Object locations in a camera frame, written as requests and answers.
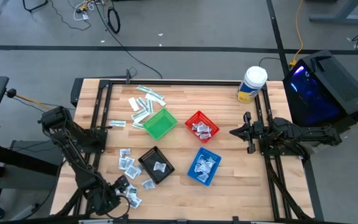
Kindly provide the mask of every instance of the black basket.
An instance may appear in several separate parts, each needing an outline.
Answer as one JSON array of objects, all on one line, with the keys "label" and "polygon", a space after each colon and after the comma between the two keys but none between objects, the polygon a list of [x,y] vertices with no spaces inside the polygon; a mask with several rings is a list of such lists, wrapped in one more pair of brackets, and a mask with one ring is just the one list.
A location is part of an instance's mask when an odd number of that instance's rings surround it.
[{"label": "black basket", "polygon": [[[171,165],[168,159],[162,154],[160,149],[157,146],[154,146],[148,152],[146,152],[142,157],[138,159],[142,167],[146,170],[149,176],[153,179],[155,184],[161,183],[165,178],[167,178],[175,168]],[[159,170],[154,171],[155,162],[165,163],[167,166],[165,172]]]}]

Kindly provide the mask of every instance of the yellow label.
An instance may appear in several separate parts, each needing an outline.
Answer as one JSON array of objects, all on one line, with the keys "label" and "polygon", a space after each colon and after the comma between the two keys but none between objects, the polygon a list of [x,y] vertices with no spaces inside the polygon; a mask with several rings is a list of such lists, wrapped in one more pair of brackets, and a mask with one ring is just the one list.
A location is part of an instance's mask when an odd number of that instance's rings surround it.
[{"label": "yellow label", "polygon": [[250,97],[249,95],[250,93],[239,91],[237,94],[237,99],[242,103],[250,103],[252,102],[252,99],[254,99],[254,97]]}]

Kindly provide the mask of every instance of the wooden table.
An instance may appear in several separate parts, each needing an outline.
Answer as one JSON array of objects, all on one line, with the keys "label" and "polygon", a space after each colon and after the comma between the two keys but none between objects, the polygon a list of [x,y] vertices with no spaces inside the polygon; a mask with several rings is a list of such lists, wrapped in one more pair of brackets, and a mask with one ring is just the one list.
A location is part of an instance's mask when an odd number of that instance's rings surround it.
[{"label": "wooden table", "polygon": [[[98,83],[98,79],[86,79],[83,82],[75,111],[75,122],[83,128],[90,127]],[[158,146],[174,166],[175,172],[152,190],[144,190],[141,186],[143,181],[150,178],[146,172],[134,180],[128,178],[139,189],[138,197],[143,200],[139,208],[129,211],[129,218],[232,220],[233,216],[238,216],[240,220],[273,220],[264,158],[259,152],[247,154],[247,142],[229,134],[229,130],[243,125],[242,116],[246,111],[250,111],[252,118],[257,119],[254,103],[238,102],[236,86],[146,85],[165,96],[166,109],[178,120],[171,131],[156,141],[146,131],[132,127],[131,115],[135,112],[128,99],[145,96],[145,93],[136,90],[136,86],[113,85],[108,122],[111,119],[126,120],[126,126],[109,129],[99,171],[107,181],[114,183],[124,173],[118,169],[120,149],[131,148],[131,157],[138,159],[153,146]],[[291,120],[282,82],[268,82],[267,86],[273,116]],[[265,112],[264,99],[260,97],[260,100]],[[161,106],[154,103],[155,113],[160,109]],[[198,110],[220,127],[217,135],[207,144],[196,139],[184,125]],[[99,112],[98,124],[101,115],[102,111]],[[200,147],[222,157],[209,187],[187,176]],[[282,156],[282,163],[288,191],[304,212],[313,217],[301,161],[296,156]],[[66,164],[60,173],[51,214],[58,212],[76,190],[74,178],[72,169]],[[284,217],[281,196],[278,190],[276,192],[280,214]],[[126,205],[122,203],[110,214],[121,215]]]}]

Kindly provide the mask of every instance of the gray floor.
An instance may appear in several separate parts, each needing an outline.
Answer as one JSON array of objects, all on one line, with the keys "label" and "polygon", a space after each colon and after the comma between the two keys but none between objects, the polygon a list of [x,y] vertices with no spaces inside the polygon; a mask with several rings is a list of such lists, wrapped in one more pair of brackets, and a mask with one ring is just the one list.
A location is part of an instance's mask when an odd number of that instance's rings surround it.
[{"label": "gray floor", "polygon": [[[42,1],[27,2],[31,7]],[[73,9],[66,1],[53,2],[72,26],[86,26],[84,22],[73,20]],[[295,29],[298,4],[299,0],[273,0],[286,49],[297,49],[300,45]],[[299,25],[305,49],[353,49],[354,43],[347,38],[358,34],[358,26],[310,23],[308,20],[311,13],[338,12],[343,4],[344,1],[304,3]],[[127,46],[277,47],[265,1],[143,0],[115,5],[122,23],[117,38]],[[0,45],[117,46],[105,31],[97,11],[88,15],[92,26],[82,32],[61,23],[50,4],[29,14],[23,10],[21,1],[9,0],[0,16]],[[132,53],[160,71],[164,78],[187,79],[238,80],[262,57],[278,57],[277,54],[238,52]],[[358,80],[358,55],[336,57]],[[293,55],[287,55],[289,62],[292,58]],[[264,60],[262,66],[271,80],[283,78],[278,60]],[[63,106],[71,106],[69,99],[74,78],[123,75],[129,67],[137,69],[136,78],[158,78],[125,52],[0,50],[0,75],[10,78],[8,88],[16,88],[19,94],[29,98]],[[0,145],[9,146],[12,140],[46,140],[37,124],[39,118],[40,112],[4,98],[0,105]],[[358,125],[342,138],[343,144],[312,156],[313,169],[325,219],[358,223]],[[47,193],[47,190],[7,190],[1,196],[0,206],[6,209],[7,217],[11,217],[18,208],[40,202]],[[49,200],[35,217],[46,216],[51,202]]]}]

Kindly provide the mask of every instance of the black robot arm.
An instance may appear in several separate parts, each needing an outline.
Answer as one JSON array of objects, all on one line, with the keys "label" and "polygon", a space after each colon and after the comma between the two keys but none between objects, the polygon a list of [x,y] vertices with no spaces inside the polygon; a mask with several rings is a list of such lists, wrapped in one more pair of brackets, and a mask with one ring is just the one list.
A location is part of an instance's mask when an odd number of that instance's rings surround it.
[{"label": "black robot arm", "polygon": [[244,125],[230,131],[243,141],[249,142],[248,153],[255,152],[252,139],[261,140],[261,151],[271,155],[282,154],[283,151],[290,151],[297,156],[304,156],[303,149],[299,142],[316,141],[321,144],[336,146],[341,143],[341,138],[334,127],[299,127],[284,118],[268,117],[269,126],[265,127],[260,121],[250,124],[250,112],[244,115]]},{"label": "black robot arm", "polygon": [[39,123],[42,125],[42,132],[62,150],[74,170],[78,189],[88,200],[89,212],[104,215],[116,208],[120,204],[116,189],[123,192],[129,186],[128,180],[122,175],[111,185],[84,160],[78,150],[78,147],[97,147],[98,132],[78,126],[72,120],[70,112],[62,106],[45,112]]}]

